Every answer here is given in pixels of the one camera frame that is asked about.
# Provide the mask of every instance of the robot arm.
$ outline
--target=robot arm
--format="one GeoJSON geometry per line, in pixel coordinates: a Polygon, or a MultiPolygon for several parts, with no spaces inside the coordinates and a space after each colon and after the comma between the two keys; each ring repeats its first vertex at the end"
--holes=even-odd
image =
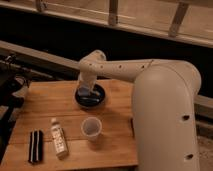
{"type": "Polygon", "coordinates": [[[106,61],[94,51],[79,62],[78,92],[99,76],[133,82],[133,126],[140,171],[199,171],[194,97],[200,74],[178,60],[106,61]]]}

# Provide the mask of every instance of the white cup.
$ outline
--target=white cup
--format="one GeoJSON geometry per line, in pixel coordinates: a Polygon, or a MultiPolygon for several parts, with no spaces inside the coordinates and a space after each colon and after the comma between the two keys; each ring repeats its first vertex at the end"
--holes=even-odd
{"type": "Polygon", "coordinates": [[[102,130],[102,123],[96,117],[88,117],[81,124],[81,131],[89,141],[95,141],[102,130]]]}

